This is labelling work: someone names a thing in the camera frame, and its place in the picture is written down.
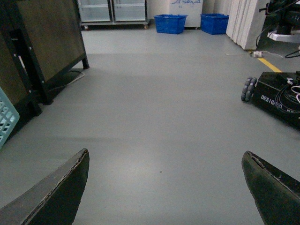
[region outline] light blue plastic crate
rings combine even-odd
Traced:
[[[155,26],[157,33],[180,34],[184,31],[187,15],[162,14],[156,15]]]
[[[19,113],[0,88],[0,149],[20,118]]]

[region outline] white chest freezer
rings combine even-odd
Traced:
[[[168,0],[169,14],[187,15],[185,27],[200,27],[203,0]]]

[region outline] blue crate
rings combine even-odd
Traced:
[[[201,30],[209,34],[225,34],[228,25],[228,15],[219,13],[202,14]]]
[[[184,31],[187,15],[156,15],[155,25],[157,33],[180,34]]]

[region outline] glass door refrigerator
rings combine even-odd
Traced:
[[[81,26],[143,24],[149,25],[146,0],[77,0]]]

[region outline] blue plastic basket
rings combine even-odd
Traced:
[[[19,113],[0,88],[0,149],[20,118]]]
[[[201,15],[201,30],[209,34],[225,34],[228,25],[228,15],[213,13]]]
[[[180,34],[184,31],[187,15],[156,15],[155,25],[157,33]]]

